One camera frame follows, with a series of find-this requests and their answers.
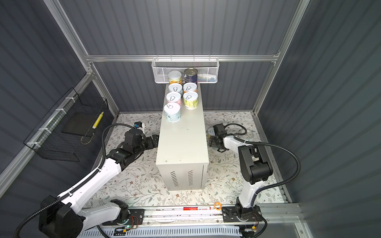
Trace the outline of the white top can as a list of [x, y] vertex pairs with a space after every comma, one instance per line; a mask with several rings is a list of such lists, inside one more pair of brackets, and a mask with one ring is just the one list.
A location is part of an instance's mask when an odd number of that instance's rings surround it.
[[176, 123], [181, 119], [181, 106], [177, 103], [167, 103], [164, 106], [165, 118], [170, 123]]

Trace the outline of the pink label can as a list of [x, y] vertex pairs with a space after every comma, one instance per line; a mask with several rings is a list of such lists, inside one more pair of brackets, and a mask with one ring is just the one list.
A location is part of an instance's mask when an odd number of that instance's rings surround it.
[[197, 85], [193, 82], [188, 82], [183, 85], [183, 92], [197, 92]]
[[182, 105], [182, 96], [179, 92], [169, 92], [166, 95], [167, 103], [177, 103], [180, 106]]

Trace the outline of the green label can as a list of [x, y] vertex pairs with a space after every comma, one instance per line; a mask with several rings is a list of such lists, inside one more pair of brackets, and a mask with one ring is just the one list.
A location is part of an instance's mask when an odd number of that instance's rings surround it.
[[188, 110], [194, 110], [198, 107], [198, 94], [194, 91], [189, 91], [183, 95], [184, 106]]

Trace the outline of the light teal can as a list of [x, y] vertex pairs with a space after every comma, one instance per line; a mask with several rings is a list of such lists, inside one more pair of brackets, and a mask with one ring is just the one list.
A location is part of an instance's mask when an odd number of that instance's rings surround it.
[[177, 92], [180, 93], [180, 95], [183, 95], [183, 86], [179, 83], [172, 83], [168, 86], [169, 92]]

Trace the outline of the orange yellow fruit can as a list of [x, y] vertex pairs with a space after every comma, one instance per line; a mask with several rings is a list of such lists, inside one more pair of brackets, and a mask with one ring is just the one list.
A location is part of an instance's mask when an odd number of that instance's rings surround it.
[[169, 84], [183, 84], [182, 80], [182, 73], [180, 71], [174, 70], [168, 73], [168, 79], [169, 79]]

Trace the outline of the dark blue tin can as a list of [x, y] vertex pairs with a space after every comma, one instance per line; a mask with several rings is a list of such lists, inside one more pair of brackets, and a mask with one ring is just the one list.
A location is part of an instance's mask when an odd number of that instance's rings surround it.
[[197, 84], [198, 81], [198, 70], [196, 68], [187, 68], [184, 71], [184, 82]]

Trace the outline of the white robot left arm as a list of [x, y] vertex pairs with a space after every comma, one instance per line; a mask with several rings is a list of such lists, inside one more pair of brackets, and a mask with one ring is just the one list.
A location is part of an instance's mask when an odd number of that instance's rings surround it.
[[85, 208], [87, 201], [110, 179], [125, 170], [146, 150], [158, 147], [159, 136], [146, 136], [140, 129], [130, 129], [125, 140], [112, 149], [99, 167], [58, 197], [48, 196], [41, 202], [38, 229], [50, 238], [76, 238], [81, 232], [111, 222], [137, 225], [129, 206], [118, 199], [105, 205]]

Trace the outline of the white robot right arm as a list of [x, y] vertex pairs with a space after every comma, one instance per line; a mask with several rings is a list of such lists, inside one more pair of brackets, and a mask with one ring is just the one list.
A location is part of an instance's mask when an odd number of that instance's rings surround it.
[[247, 221], [251, 218], [259, 219], [258, 209], [255, 209], [254, 201], [257, 192], [265, 181], [272, 175], [273, 169], [267, 156], [261, 155], [265, 148], [261, 145], [254, 145], [247, 140], [238, 138], [239, 135], [247, 134], [247, 129], [243, 133], [228, 133], [224, 124], [213, 126], [214, 135], [209, 139], [209, 146], [224, 153], [232, 151], [239, 157], [239, 165], [244, 179], [243, 189], [237, 197], [234, 210], [223, 208], [223, 214], [231, 216], [232, 219]]

